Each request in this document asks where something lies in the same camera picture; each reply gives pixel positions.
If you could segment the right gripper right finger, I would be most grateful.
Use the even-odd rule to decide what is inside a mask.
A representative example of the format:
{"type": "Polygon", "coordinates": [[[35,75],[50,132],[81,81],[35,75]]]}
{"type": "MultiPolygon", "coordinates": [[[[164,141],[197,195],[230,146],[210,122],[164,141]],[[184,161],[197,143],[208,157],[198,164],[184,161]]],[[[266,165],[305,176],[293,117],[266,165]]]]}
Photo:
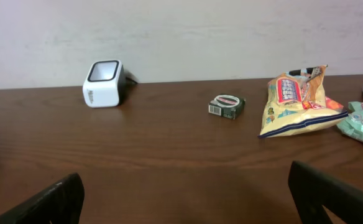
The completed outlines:
{"type": "Polygon", "coordinates": [[[327,208],[346,223],[363,223],[363,191],[301,161],[293,161],[288,186],[302,223],[331,223],[327,208]]]}

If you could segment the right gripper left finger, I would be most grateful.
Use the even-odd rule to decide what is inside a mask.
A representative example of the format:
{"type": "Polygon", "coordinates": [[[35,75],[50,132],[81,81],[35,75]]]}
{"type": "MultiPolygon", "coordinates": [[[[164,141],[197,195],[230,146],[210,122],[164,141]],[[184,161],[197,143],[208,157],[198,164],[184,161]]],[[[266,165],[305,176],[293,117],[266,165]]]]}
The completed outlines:
{"type": "Polygon", "coordinates": [[[81,177],[73,173],[0,215],[0,224],[78,224],[84,198],[81,177]]]}

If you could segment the yellow snack bag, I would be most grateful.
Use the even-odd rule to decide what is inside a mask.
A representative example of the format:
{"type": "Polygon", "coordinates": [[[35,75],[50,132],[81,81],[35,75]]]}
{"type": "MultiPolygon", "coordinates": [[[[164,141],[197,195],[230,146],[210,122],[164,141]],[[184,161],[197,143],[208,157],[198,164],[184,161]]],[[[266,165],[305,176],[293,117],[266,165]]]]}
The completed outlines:
{"type": "Polygon", "coordinates": [[[291,70],[267,84],[260,138],[292,136],[330,128],[348,116],[328,109],[323,86],[327,65],[291,70]]]}

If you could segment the dark green round-label box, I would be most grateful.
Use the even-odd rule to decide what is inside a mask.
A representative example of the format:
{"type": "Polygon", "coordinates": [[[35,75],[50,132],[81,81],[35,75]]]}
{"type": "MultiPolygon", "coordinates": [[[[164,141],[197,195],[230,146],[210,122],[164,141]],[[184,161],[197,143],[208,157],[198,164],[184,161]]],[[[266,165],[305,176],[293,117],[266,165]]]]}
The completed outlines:
{"type": "Polygon", "coordinates": [[[236,119],[244,110],[246,100],[234,95],[220,94],[208,103],[208,113],[236,119]]]}

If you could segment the orange tissue pack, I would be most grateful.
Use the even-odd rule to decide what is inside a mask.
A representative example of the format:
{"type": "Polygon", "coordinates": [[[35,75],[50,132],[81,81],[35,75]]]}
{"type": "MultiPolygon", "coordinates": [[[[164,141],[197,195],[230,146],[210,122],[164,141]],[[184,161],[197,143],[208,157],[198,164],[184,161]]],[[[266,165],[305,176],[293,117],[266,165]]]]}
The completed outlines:
{"type": "Polygon", "coordinates": [[[325,103],[326,103],[326,107],[328,109],[338,111],[339,113],[344,110],[344,106],[342,104],[338,103],[337,101],[332,100],[331,98],[329,98],[327,96],[325,96],[325,103]]]}

